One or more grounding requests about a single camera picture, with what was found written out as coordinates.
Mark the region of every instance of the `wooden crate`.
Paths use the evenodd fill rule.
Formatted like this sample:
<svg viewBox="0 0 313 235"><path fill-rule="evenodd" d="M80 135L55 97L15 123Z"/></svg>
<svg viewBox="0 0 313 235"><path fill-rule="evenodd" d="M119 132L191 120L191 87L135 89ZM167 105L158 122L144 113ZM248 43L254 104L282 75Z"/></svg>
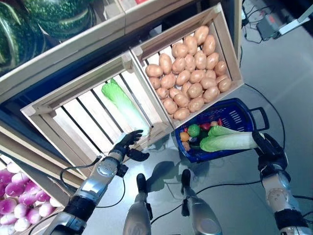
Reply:
<svg viewBox="0 0 313 235"><path fill-rule="evenodd" d="M125 12L118 0L92 3L97 25L0 77L0 103L45 77L125 35Z"/></svg>
<svg viewBox="0 0 313 235"><path fill-rule="evenodd" d="M159 53L167 53L172 56L172 44L181 41L182 38L187 35L192 35L194 31L201 25L209 26L209 34L212 34L216 40L216 52L220 54L220 60L224 60L227 63L227 73L232 80L232 86L227 92L221 93L214 101L205 104L201 110L191 113L188 118L183 121L174 120L169 117L160 99L158 98L155 90L153 89L145 71L147 64L158 64ZM165 32L157 35L156 37L142 43L141 45L131 49L132 54L136 58L136 61L141 65L141 69L147 82L150 85L151 91L155 94L160 102L164 112L167 114L171 124L176 129L183 125L185 122L198 115L217 101L226 97L234 90L238 89L244 84L243 78L240 73L239 65L237 62L234 47L229 35L223 10L220 4L203 11L184 22L166 30Z"/></svg>
<svg viewBox="0 0 313 235"><path fill-rule="evenodd" d="M136 148L157 141L173 128L129 51L83 74L21 109L22 113L72 165L90 164L108 153L122 132L133 130L101 93L114 78L150 126ZM88 176L91 169L81 169Z"/></svg>
<svg viewBox="0 0 313 235"><path fill-rule="evenodd" d="M149 22L158 19L196 0L147 0L137 4L135 0L119 0L125 11L125 33L143 27Z"/></svg>

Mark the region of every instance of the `electrical cable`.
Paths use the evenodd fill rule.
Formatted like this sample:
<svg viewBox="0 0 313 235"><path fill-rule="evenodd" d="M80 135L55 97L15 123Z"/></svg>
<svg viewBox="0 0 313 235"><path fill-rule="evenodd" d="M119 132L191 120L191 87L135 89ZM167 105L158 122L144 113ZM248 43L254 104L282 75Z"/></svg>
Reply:
<svg viewBox="0 0 313 235"><path fill-rule="evenodd" d="M246 15L248 16L248 15L250 14L250 12L251 12L254 8L255 8L255 6L253 6L253 7L251 8L251 10L249 10L249 12L246 13Z"/></svg>
<svg viewBox="0 0 313 235"><path fill-rule="evenodd" d="M124 180L124 178L122 178L122 179L123 179L124 192L123 192L123 195L122 195L121 199L120 199L118 202L116 202L115 204L113 204L113 205L105 206L105 207L96 207L96 208L109 208L109 207L114 207L114 206L116 206L118 203L120 203L120 202L123 200L123 198L124 198L124 196L125 196L125 192L126 192L126 187L125 187L125 180Z"/></svg>
<svg viewBox="0 0 313 235"><path fill-rule="evenodd" d="M305 217L305 216L307 216L307 215L309 215L309 214L311 214L311 213L313 213L313 211L309 211L308 213L305 213L305 214L303 215L303 217Z"/></svg>
<svg viewBox="0 0 313 235"><path fill-rule="evenodd" d="M262 8L260 8L260 9L257 9L257 10L255 10L255 11L253 11L249 16L247 16L247 19L248 19L250 16L252 16L252 14L254 14L255 12L261 11L261 10L263 10L263 9L266 9L266 8L272 7L272 6L273 6L273 5L265 6L265 7L262 7ZM270 13L272 13L274 10L275 10L275 6L273 6L273 9L271 10Z"/></svg>
<svg viewBox="0 0 313 235"><path fill-rule="evenodd" d="M275 106L265 97L265 95L263 95L258 89L256 89L255 87L245 83L246 86L252 88L253 90L255 90L257 93L259 93L271 106L272 108L275 110L275 112L277 113L279 119L280 119L280 122L281 122L281 125L282 125L282 128L283 128L283 149L285 150L285 143L286 143L286 131L285 131L285 125L284 125L284 122L283 122L283 119L282 117L280 116L279 112L277 111L277 109L275 108Z"/></svg>
<svg viewBox="0 0 313 235"><path fill-rule="evenodd" d="M91 167L93 165L95 165L100 159L101 159L101 155L99 155L94 161L93 163L89 164L89 165L82 165L82 166L70 166L70 167L67 167L67 168L64 168L63 170L61 170L60 172L60 180L61 180L61 183L63 184L63 186L65 186L68 190L72 190L68 185L67 183L65 183L64 179L63 179L63 174L64 172L68 171L68 170L71 170L71 169L82 169L82 168L88 168L88 167Z"/></svg>
<svg viewBox="0 0 313 235"><path fill-rule="evenodd" d="M243 46L240 46L241 54L240 54L240 61L239 61L239 67L241 67L241 61L243 59Z"/></svg>
<svg viewBox="0 0 313 235"><path fill-rule="evenodd" d="M245 39L246 39L248 42L252 42L252 43L256 43L256 44L260 44L260 43L263 41L262 38L261 38L261 40L260 40L259 42L256 42L256 41L254 41L254 40L248 39L248 38L247 38L247 31L245 32L244 37L245 37Z"/></svg>
<svg viewBox="0 0 313 235"><path fill-rule="evenodd" d="M249 182L249 183L238 183L238 184L219 184L219 185L212 185L212 186L209 186L209 187L206 187L204 189L201 189L199 192L196 193L196 195L198 195L199 193L203 192L204 190L207 190L209 188L215 188L215 187L219 187L219 186L243 186L243 185L252 185L252 184L256 184L256 183L259 183L261 182L261 180L258 180L258 181L253 181L253 182ZM170 210L169 212L167 213L164 213L160 216L158 216L157 218L155 218L154 220L151 221L151 225L157 221L158 219L168 215L169 213L172 213L173 211L177 210L179 207L181 207L182 204L178 205L177 207L175 207L174 209Z"/></svg>
<svg viewBox="0 0 313 235"><path fill-rule="evenodd" d="M307 199L307 200L313 201L313 197L299 196L299 195L294 195L293 197L295 197L295 198L300 198L300 199Z"/></svg>
<svg viewBox="0 0 313 235"><path fill-rule="evenodd" d="M32 229L29 231L28 235L31 235L31 233L34 231L34 229L35 229L38 225L40 225L42 222L46 221L47 219L50 219L51 217L56 216L57 214L58 214L58 212L57 212L57 213L54 213L54 214L52 214L52 215L50 215L50 216L48 216L47 218L44 218L44 219L41 220L41 221L39 221L39 223L37 223L36 225L34 225L34 227L32 227Z"/></svg>

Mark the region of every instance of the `green fruit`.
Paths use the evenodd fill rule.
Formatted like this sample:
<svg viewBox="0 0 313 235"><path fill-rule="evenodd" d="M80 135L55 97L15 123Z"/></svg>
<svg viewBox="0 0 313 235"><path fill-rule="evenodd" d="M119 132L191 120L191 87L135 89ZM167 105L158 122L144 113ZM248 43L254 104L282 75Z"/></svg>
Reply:
<svg viewBox="0 0 313 235"><path fill-rule="evenodd" d="M43 51L44 36L33 20L0 2L0 72L7 72Z"/></svg>
<svg viewBox="0 0 313 235"><path fill-rule="evenodd" d="M4 2L0 2L0 27L2 28L11 47L11 56L13 67L24 63L29 51L28 42L29 34L24 18Z"/></svg>
<svg viewBox="0 0 313 235"><path fill-rule="evenodd" d="M8 40L4 34L2 27L0 27L0 66L6 66L11 61L11 54Z"/></svg>
<svg viewBox="0 0 313 235"><path fill-rule="evenodd" d="M28 11L47 21L69 19L82 13L91 0L23 0Z"/></svg>
<svg viewBox="0 0 313 235"><path fill-rule="evenodd" d="M187 132L191 137L197 137L200 134L200 127L196 124L192 124L188 127Z"/></svg>
<svg viewBox="0 0 313 235"><path fill-rule="evenodd" d="M53 21L43 21L37 19L39 25L49 34L52 35L54 32L56 33L64 33L64 34L78 34L84 28L89 25L91 21L91 13L90 9L86 8L81 14L76 17L61 20L58 22Z"/></svg>
<svg viewBox="0 0 313 235"><path fill-rule="evenodd" d="M35 48L33 50L32 58L34 58L37 55L40 55L46 50L46 41L45 37L40 30L38 24L34 21L33 18L28 17L28 24L31 28L31 30L34 32L34 45Z"/></svg>
<svg viewBox="0 0 313 235"><path fill-rule="evenodd" d="M79 30L77 32L74 32L74 33L68 33L68 32L58 32L58 31L51 31L49 32L49 35L53 38L56 38L60 41L64 41L64 40L67 40L71 37L74 37L76 36L77 34L93 27L95 24L95 15L94 15L94 12L92 11L92 9L90 9L89 11L89 21L88 21L88 24L85 25L84 27L82 28L79 28Z"/></svg>

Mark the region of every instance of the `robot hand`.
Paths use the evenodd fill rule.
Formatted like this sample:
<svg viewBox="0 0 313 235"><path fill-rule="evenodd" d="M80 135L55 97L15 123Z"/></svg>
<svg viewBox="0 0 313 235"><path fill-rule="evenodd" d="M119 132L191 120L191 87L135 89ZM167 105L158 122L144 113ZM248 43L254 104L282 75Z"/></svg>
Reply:
<svg viewBox="0 0 313 235"><path fill-rule="evenodd" d="M299 204L293 197L289 182L290 175L285 171L288 166L283 148L270 135L252 133L259 148L258 169L266 192L267 204L271 207L281 235L312 235L308 224L301 215Z"/></svg>

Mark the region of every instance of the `blue plastic basket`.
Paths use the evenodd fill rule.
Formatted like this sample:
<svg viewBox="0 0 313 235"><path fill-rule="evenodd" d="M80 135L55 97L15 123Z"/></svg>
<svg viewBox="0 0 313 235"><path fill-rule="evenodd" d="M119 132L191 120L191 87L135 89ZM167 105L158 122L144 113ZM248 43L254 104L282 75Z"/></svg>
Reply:
<svg viewBox="0 0 313 235"><path fill-rule="evenodd" d="M264 128L257 129L253 111L260 111L264 119ZM190 149L188 152L182 146L180 140L180 132L191 124L204 124L211 121L222 120L223 126L236 131L263 131L269 129L268 117L262 107L249 109L240 99L233 98L217 102L207 110L203 111L193 119L186 122L175 130L176 140L178 143L179 151L183 154L190 162L204 162L216 158L225 157L235 153L247 151L246 150L223 150L208 153L203 150Z"/></svg>

